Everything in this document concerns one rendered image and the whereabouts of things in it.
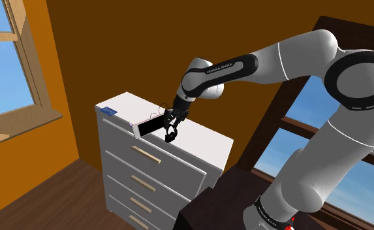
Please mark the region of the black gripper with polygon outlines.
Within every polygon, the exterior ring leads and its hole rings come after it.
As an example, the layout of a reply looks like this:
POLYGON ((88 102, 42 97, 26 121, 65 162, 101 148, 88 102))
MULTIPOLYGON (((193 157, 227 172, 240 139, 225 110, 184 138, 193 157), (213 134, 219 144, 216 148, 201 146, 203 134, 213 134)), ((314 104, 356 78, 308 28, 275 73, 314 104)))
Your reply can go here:
POLYGON ((178 108, 166 109, 164 112, 164 126, 166 135, 165 135, 165 142, 172 142, 178 134, 177 125, 184 121, 188 116, 188 110, 182 110, 178 108))

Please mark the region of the white chest of drawers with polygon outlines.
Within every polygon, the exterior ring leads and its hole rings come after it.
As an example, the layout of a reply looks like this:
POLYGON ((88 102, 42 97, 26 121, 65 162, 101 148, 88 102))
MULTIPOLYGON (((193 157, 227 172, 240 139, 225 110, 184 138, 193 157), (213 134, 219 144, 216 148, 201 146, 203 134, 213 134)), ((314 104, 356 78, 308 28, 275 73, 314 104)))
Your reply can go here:
POLYGON ((129 92, 96 104, 106 208, 137 230, 173 230, 179 211, 222 175, 233 140, 191 120, 135 139, 132 124, 164 114, 129 92), (110 107, 113 116, 100 111, 110 107))

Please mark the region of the dark wooden window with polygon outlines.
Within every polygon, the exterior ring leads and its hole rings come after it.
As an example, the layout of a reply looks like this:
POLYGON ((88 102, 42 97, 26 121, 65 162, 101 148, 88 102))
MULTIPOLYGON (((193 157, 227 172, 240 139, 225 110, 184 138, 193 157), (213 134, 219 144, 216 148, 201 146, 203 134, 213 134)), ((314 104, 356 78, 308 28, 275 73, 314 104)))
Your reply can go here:
MULTIPOLYGON (((338 41, 346 48, 366 45, 374 49, 374 26, 320 16, 313 27, 314 31, 318 29, 327 29, 334 33, 338 41)), ((284 129, 306 139, 310 139, 317 132, 316 127, 286 115, 308 81, 308 76, 302 76, 293 83, 281 84, 239 161, 234 166, 234 170, 242 179, 239 188, 241 198, 245 199, 246 205, 266 191, 273 182, 269 174, 255 168, 249 171, 248 168, 251 163, 259 162, 261 151, 266 149, 266 145, 272 141, 278 130, 284 129)), ((300 213, 296 217, 300 219, 296 222, 295 229, 297 230, 374 230, 374 224, 331 203, 324 203, 322 209, 317 212, 300 213)))

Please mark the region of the light wooden window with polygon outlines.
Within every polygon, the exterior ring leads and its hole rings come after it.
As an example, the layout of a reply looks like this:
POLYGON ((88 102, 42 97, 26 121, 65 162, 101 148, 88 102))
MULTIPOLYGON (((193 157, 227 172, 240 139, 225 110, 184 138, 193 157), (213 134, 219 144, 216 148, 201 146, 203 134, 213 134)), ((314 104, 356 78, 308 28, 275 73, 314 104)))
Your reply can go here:
POLYGON ((10 31, 0 42, 11 42, 22 68, 32 103, 0 113, 0 142, 63 117, 52 108, 23 0, 0 0, 10 31))

